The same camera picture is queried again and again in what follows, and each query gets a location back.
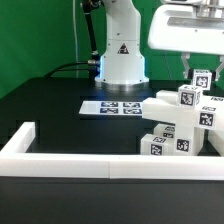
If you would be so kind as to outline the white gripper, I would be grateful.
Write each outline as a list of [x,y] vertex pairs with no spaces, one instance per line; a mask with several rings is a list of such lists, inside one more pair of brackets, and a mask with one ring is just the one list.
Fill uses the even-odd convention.
[[221,55],[220,65],[212,71],[212,81],[218,81],[224,69],[224,3],[161,5],[152,18],[148,45],[152,49],[183,52],[185,79],[193,78],[189,53]]

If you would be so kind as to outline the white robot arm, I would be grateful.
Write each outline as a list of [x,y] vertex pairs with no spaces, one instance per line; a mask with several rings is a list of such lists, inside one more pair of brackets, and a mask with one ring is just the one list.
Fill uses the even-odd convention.
[[[178,51],[187,65],[192,53],[220,57],[220,65],[211,72],[218,80],[224,70],[224,0],[160,0],[149,29],[152,49]],[[106,10],[106,51],[97,51],[91,12]],[[99,62],[95,82],[108,88],[133,87],[149,82],[145,59],[140,53],[141,15],[133,0],[82,0],[92,56]]]

